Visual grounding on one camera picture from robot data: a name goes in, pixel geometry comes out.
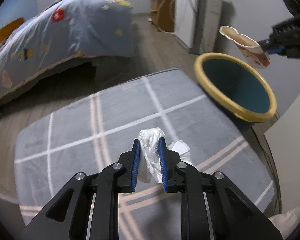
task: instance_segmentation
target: red flower print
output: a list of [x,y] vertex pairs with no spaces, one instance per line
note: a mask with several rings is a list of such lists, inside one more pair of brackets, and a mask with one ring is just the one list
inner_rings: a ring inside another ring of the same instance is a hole
[[58,9],[52,14],[52,21],[59,22],[59,21],[63,20],[64,17],[65,17],[65,10]]

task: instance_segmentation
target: paper cup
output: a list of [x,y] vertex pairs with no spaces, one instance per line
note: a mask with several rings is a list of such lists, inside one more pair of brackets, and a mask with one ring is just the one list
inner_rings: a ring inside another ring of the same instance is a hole
[[229,26],[221,26],[219,32],[236,44],[251,67],[265,69],[270,65],[268,53],[264,52],[255,40]]

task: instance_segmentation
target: wooden floor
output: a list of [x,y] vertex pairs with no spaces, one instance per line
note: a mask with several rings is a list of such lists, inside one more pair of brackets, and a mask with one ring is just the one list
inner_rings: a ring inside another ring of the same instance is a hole
[[[17,199],[15,139],[20,130],[32,122],[100,89],[160,70],[178,67],[195,81],[193,64],[196,56],[188,54],[174,35],[157,32],[147,18],[148,15],[133,16],[134,56],[128,71],[118,79],[96,86],[95,68],[85,63],[39,81],[31,90],[0,107],[0,193]],[[256,142],[255,138],[249,141],[259,153],[261,150]]]

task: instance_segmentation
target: flower pattern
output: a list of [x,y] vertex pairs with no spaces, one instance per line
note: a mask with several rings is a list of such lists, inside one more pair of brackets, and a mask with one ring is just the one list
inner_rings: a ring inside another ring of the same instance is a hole
[[12,80],[8,75],[7,71],[2,71],[2,85],[5,88],[11,88],[12,87]]
[[52,21],[59,22],[59,21],[63,20],[64,17],[65,17],[65,10],[58,9],[58,10],[55,10],[55,12],[52,14]]
[[26,54],[26,58],[33,57],[33,52],[31,49],[27,50],[25,54]]
[[106,0],[108,2],[116,2],[122,6],[125,6],[125,7],[130,7],[131,6],[131,3],[128,2],[127,0]]
[[122,36],[122,30],[121,29],[116,30],[115,34],[117,34],[118,36]]
[[75,56],[77,57],[84,57],[85,54],[82,53],[81,49],[77,49],[76,52],[74,53]]
[[49,45],[43,45],[43,46],[42,46],[42,50],[43,50],[43,51],[48,51],[49,48],[50,48]]
[[25,54],[23,52],[20,52],[18,56],[19,56],[19,62],[21,62],[25,58]]

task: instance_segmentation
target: bed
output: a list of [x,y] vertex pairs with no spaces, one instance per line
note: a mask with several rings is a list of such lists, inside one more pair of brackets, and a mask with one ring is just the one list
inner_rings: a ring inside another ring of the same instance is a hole
[[130,11],[126,0],[57,0],[24,22],[0,46],[0,104],[86,61],[129,59]]

